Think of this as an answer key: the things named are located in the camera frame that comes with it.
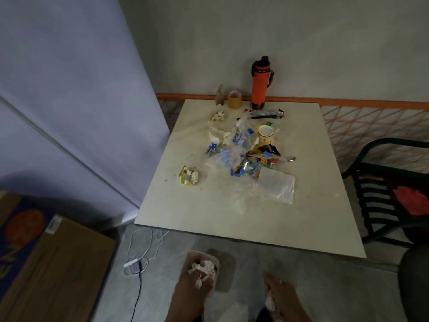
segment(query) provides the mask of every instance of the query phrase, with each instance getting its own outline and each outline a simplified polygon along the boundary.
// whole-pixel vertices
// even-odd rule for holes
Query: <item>barcode label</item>
[[[55,234],[58,229],[58,226],[60,226],[61,224],[61,221],[62,218],[60,216],[55,215],[49,223],[48,227],[46,227],[46,232],[49,234]]]

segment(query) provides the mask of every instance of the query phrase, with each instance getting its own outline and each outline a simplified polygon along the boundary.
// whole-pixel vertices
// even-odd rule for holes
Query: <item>power cord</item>
[[[126,277],[132,277],[135,275],[139,275],[139,280],[140,280],[140,286],[139,286],[139,294],[137,295],[137,299],[136,299],[136,303],[134,304],[134,310],[132,311],[132,317],[131,317],[131,321],[134,319],[134,314],[136,313],[136,307],[137,307],[137,302],[139,301],[140,298],[140,293],[142,292],[142,273],[146,270],[147,266],[149,265],[149,261],[154,259],[157,254],[158,254],[158,250],[160,248],[160,246],[164,243],[164,237],[168,234],[168,232],[166,232],[165,234],[162,233],[162,231],[160,231],[159,229],[156,230],[155,232],[155,238],[158,241],[161,241],[161,243],[159,243],[157,250],[155,252],[155,255],[152,258],[146,258],[146,254],[147,252],[149,252],[149,250],[151,249],[152,246],[152,240],[154,237],[154,231],[152,228],[150,228],[151,230],[151,240],[149,242],[149,245],[145,251],[145,253],[141,256],[141,257],[129,257],[130,255],[130,250],[131,250],[131,246],[132,246],[132,237],[134,236],[134,234],[138,231],[141,231],[143,229],[146,229],[149,227],[142,227],[139,229],[136,229],[132,234],[131,234],[131,239],[130,239],[130,246],[128,246],[128,250],[126,252],[126,262],[124,264],[124,269],[122,271],[122,274]],[[158,232],[161,232],[161,237],[158,238]],[[146,260],[145,264],[142,266],[142,260]]]

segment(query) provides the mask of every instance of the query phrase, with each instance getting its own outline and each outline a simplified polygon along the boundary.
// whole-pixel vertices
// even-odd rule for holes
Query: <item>person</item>
[[[165,322],[198,321],[198,318],[204,313],[204,301],[213,287],[213,280],[208,278],[202,283],[201,288],[197,289],[195,282],[200,276],[205,276],[205,274],[197,270],[179,280],[174,289]],[[290,283],[279,282],[268,272],[263,272],[263,279],[265,292],[271,290],[277,308],[275,313],[269,313],[263,309],[258,315],[257,322],[273,320],[311,322],[299,301],[295,288]]]

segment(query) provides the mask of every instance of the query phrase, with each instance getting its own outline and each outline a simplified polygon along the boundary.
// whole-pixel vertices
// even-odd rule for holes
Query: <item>orange circle logo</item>
[[[16,214],[5,231],[9,243],[24,246],[45,230],[45,219],[40,210],[30,209]]]

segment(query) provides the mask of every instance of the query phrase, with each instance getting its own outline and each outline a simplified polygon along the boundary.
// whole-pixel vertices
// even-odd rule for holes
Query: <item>white table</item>
[[[244,102],[243,108],[249,106]],[[226,119],[217,127],[229,131],[243,108],[223,107]],[[135,223],[365,258],[319,105],[265,104],[265,109],[272,108],[285,112],[285,118],[272,120],[280,126],[273,145],[283,156],[297,157],[276,164],[276,170],[296,177],[293,204],[234,196],[240,179],[205,165],[208,118],[215,102],[186,100]],[[199,171],[198,185],[178,184],[183,165]]]

